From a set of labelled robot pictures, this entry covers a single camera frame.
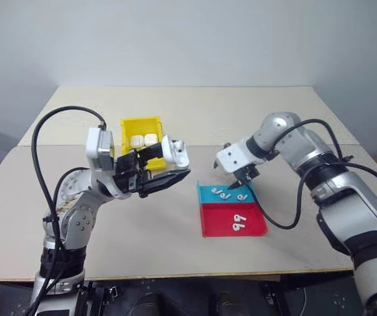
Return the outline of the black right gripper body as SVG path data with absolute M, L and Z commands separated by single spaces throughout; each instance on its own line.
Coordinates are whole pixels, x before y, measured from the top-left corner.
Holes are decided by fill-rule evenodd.
M 255 164 L 249 164 L 241 167 L 234 172 L 235 178 L 239 184 L 247 184 L 260 175 Z

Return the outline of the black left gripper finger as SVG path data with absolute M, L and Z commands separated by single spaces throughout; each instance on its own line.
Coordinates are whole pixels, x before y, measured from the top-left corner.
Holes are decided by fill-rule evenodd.
M 147 163 L 152 159 L 160 159 L 163 157 L 162 145 L 160 142 L 144 147 L 138 150 L 138 156 L 143 163 Z
M 190 169 L 166 171 L 154 176 L 147 173 L 143 176 L 138 185 L 138 195 L 141 198 L 146 198 L 150 194 L 168 189 L 174 184 L 182 181 L 189 173 Z

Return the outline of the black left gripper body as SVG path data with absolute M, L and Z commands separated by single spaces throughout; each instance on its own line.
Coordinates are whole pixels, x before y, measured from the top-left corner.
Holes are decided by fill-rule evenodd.
M 144 185 L 152 177 L 145 161 L 137 151 L 131 151 L 117 158 L 113 179 L 122 193 L 138 193 L 141 198 L 148 197 Z

